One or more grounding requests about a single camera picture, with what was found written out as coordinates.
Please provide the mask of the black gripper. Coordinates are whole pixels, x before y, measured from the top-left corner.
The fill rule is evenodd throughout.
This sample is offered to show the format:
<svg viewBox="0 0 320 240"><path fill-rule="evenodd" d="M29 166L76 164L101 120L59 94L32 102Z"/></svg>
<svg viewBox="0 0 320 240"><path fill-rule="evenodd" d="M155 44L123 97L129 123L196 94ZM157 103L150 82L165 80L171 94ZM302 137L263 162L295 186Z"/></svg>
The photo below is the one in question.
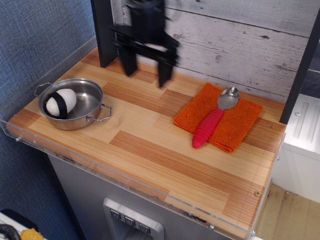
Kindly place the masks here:
<svg viewBox="0 0 320 240"><path fill-rule="evenodd" d="M110 28L116 33L114 44L127 76L137 69L137 55L158 62L158 81L162 88L171 79L177 64L179 42L166 31L165 1L127 0L131 23L115 24Z"/></svg>

